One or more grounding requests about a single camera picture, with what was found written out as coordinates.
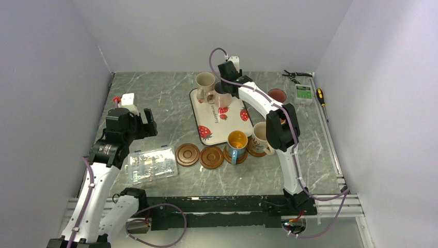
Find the grey purple mug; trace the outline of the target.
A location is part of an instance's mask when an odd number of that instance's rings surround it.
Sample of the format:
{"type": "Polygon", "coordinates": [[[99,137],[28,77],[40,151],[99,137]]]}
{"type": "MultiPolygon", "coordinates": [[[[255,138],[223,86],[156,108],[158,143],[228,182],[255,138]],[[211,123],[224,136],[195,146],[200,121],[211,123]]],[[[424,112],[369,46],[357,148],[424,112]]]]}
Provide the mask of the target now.
{"type": "Polygon", "coordinates": [[[205,94],[205,100],[219,108],[228,107],[231,104],[232,95],[223,89],[221,82],[217,82],[213,89],[205,94]]]}

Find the clear plastic parts box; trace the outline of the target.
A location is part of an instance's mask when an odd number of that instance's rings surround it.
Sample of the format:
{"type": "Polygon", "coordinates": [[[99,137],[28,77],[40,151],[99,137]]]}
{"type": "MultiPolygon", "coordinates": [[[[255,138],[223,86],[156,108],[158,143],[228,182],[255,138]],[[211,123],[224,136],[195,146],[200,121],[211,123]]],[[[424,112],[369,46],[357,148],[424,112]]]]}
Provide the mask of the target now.
{"type": "Polygon", "coordinates": [[[135,151],[127,157],[128,182],[154,181],[178,175],[174,149],[163,146],[148,151],[135,151]]]}

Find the pink mug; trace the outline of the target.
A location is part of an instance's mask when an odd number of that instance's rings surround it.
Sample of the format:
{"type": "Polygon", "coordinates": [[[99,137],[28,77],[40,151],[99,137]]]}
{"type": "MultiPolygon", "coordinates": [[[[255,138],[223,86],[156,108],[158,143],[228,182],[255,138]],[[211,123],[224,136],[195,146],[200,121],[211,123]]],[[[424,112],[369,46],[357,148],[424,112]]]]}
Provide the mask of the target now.
{"type": "Polygon", "coordinates": [[[284,103],[284,102],[287,100],[287,95],[286,95],[286,93],[285,93],[283,90],[278,89],[278,88],[273,88],[273,89],[271,89],[271,90],[268,92],[268,95],[269,95],[272,99],[274,99],[274,100],[276,100],[276,101],[278,101],[278,102],[281,102],[281,103],[284,103]]]}

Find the brown wooden coaster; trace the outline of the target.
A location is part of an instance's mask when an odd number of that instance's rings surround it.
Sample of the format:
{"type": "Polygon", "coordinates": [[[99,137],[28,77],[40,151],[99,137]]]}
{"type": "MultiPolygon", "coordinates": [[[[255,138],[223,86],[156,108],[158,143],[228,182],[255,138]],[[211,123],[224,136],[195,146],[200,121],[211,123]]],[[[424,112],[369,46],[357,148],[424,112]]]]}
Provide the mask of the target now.
{"type": "Polygon", "coordinates": [[[246,149],[234,149],[234,148],[229,148],[228,146],[225,146],[223,149],[223,154],[224,154],[224,159],[233,165],[237,165],[237,164],[241,164],[243,163],[247,156],[248,156],[248,152],[246,149]],[[232,160],[232,154],[233,152],[237,152],[237,158],[236,158],[236,162],[233,163],[232,160]]]}
{"type": "Polygon", "coordinates": [[[178,147],[176,152],[177,163],[181,166],[192,166],[196,164],[200,157],[198,147],[192,143],[185,143],[178,147]]]}
{"type": "Polygon", "coordinates": [[[200,152],[200,163],[206,169],[217,169],[224,162],[224,155],[218,147],[205,147],[200,152]]]}
{"type": "Polygon", "coordinates": [[[251,144],[252,144],[252,138],[249,137],[249,138],[248,138],[248,144],[247,144],[247,146],[246,146],[246,150],[247,150],[247,152],[248,152],[250,155],[252,155],[253,157],[257,157],[257,158],[264,157],[264,156],[266,155],[265,152],[255,152],[255,151],[251,148],[251,144]]]}

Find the blue mug yellow inside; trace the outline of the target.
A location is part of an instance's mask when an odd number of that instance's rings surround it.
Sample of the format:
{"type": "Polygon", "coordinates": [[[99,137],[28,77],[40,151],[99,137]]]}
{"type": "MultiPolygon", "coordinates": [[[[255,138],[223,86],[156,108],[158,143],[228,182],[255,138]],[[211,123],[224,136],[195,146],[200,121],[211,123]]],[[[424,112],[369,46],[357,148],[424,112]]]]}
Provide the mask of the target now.
{"type": "Polygon", "coordinates": [[[246,146],[248,144],[248,137],[242,131],[232,131],[228,135],[226,151],[224,154],[233,165],[237,165],[242,160],[246,153],[246,146]]]}

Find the cream patterned mug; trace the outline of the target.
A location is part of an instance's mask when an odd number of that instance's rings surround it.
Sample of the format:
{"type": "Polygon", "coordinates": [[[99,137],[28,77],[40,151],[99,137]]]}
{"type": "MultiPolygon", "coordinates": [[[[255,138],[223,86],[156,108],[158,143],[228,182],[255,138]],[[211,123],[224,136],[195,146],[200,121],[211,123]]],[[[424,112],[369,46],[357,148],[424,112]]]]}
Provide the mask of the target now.
{"type": "Polygon", "coordinates": [[[267,140],[267,123],[265,121],[254,125],[250,148],[255,153],[265,153],[269,156],[275,154],[275,150],[267,140]]]}

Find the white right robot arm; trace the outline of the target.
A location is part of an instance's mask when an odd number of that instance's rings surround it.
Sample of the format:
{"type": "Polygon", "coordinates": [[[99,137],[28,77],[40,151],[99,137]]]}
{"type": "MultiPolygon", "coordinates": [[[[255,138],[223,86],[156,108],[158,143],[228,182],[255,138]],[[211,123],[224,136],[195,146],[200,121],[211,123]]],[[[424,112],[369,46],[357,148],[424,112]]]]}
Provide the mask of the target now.
{"type": "Polygon", "coordinates": [[[292,104],[282,104],[262,91],[249,77],[237,71],[230,60],[218,66],[222,88],[233,96],[249,103],[265,117],[267,141],[275,149],[284,176],[284,190],[292,195],[285,199],[285,209],[290,214],[298,214],[305,202],[299,196],[304,183],[300,176],[298,152],[298,124],[292,104]]]}

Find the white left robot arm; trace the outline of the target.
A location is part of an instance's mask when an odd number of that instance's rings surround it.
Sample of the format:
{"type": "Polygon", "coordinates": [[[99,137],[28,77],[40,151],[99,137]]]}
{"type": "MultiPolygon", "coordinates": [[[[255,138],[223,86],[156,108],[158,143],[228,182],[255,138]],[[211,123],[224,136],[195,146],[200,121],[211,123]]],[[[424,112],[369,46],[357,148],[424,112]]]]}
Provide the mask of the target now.
{"type": "Polygon", "coordinates": [[[132,216],[147,213],[149,204],[144,190],[127,188],[121,192],[122,202],[106,217],[103,210],[110,189],[134,140],[156,136],[157,124],[151,109],[142,115],[127,107],[108,111],[101,137],[91,147],[83,161],[87,168],[84,187],[72,217],[59,238],[50,239],[48,247],[111,247],[110,238],[132,216]]]}

